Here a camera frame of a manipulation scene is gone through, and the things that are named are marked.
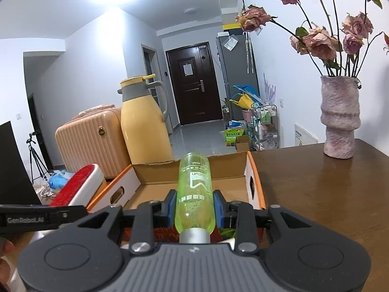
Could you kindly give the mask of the person's left hand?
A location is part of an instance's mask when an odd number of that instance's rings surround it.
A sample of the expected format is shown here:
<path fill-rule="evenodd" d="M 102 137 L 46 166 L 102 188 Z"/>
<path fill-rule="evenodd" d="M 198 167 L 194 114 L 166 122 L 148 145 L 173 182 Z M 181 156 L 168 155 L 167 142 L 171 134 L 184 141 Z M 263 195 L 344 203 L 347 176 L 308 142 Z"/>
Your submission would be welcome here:
<path fill-rule="evenodd" d="M 0 282 L 1 282 L 1 292 L 10 292 L 8 286 L 8 280 L 10 278 L 10 265 L 3 258 L 8 255 L 8 253 L 13 252 L 15 246 L 12 242 L 1 237 L 1 264 L 0 264 Z"/>

